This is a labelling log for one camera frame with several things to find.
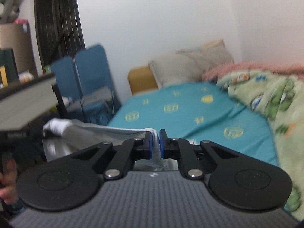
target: round black pad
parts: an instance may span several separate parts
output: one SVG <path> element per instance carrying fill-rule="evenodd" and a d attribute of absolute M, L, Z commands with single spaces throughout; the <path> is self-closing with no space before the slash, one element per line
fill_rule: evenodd
<path fill-rule="evenodd" d="M 270 182 L 270 176 L 259 170 L 243 170 L 235 175 L 235 181 L 243 188 L 259 190 L 266 188 Z"/>
<path fill-rule="evenodd" d="M 65 159 L 25 171 L 17 181 L 17 192 L 27 206 L 58 212 L 90 200 L 98 190 L 99 181 L 85 161 Z"/>
<path fill-rule="evenodd" d="M 219 161 L 208 185 L 229 206 L 265 211 L 285 205 L 292 183 L 280 168 L 242 155 Z"/>

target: window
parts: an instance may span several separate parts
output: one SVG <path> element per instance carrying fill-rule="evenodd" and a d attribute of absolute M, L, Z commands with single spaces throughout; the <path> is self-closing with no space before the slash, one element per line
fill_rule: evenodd
<path fill-rule="evenodd" d="M 35 24 L 42 67 L 85 48 L 77 0 L 35 0 Z"/>

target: blue bed sheet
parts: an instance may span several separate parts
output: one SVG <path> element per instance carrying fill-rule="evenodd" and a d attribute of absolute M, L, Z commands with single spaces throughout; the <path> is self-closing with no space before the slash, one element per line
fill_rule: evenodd
<path fill-rule="evenodd" d="M 109 123 L 120 128 L 164 128 L 171 138 L 210 140 L 278 165 L 267 121 L 216 85 L 187 83 L 130 98 Z"/>

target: pillow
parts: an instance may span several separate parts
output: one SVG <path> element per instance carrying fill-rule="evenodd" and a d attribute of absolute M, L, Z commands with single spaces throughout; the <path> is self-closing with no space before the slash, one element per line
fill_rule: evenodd
<path fill-rule="evenodd" d="M 200 51 L 179 50 L 152 59 L 149 67 L 159 88 L 202 80 L 202 74 L 218 65 L 234 62 L 223 40 L 211 47 L 201 46 Z"/>

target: white wall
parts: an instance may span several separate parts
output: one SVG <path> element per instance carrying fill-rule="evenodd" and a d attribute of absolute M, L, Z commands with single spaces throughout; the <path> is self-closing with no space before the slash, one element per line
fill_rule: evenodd
<path fill-rule="evenodd" d="M 230 0 L 77 0 L 86 47 L 104 46 L 120 99 L 127 74 L 154 56 L 224 38 L 235 60 L 240 44 Z"/>
<path fill-rule="evenodd" d="M 42 67 L 41 67 L 41 61 L 39 57 L 37 38 L 36 38 L 34 0 L 24 0 L 19 9 L 20 9 L 19 18 L 27 19 L 29 23 L 34 60 L 35 60 L 37 72 L 40 75 L 42 74 Z"/>
<path fill-rule="evenodd" d="M 243 60 L 304 62 L 304 0 L 232 0 Z"/>

